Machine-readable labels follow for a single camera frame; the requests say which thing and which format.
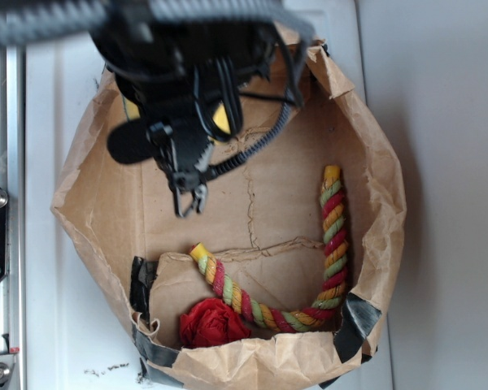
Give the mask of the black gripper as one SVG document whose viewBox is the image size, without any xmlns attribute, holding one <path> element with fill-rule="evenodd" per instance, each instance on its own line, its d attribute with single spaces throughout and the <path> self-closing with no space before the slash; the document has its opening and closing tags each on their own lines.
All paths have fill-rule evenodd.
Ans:
<svg viewBox="0 0 488 390">
<path fill-rule="evenodd" d="M 201 214 L 207 200 L 203 178 L 211 160 L 214 145 L 209 140 L 191 97 L 153 102 L 144 108 L 150 125 L 150 139 L 158 148 L 156 160 L 172 188 L 177 218 L 186 218 L 192 210 Z"/>
</svg>

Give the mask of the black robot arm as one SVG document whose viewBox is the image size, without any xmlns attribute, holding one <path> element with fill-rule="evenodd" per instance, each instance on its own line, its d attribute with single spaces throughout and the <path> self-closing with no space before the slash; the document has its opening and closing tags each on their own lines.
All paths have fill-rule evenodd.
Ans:
<svg viewBox="0 0 488 390">
<path fill-rule="evenodd" d="M 241 90 L 265 77 L 278 33 L 239 2 L 230 14 L 215 6 L 210 19 L 159 20 L 148 1 L 116 1 L 112 17 L 92 35 L 121 94 L 137 118 L 114 128 L 107 149 L 118 163 L 154 160 L 164 172 L 176 216 L 202 212 L 207 182 L 244 163 L 210 164 L 216 142 L 243 127 Z"/>
</svg>

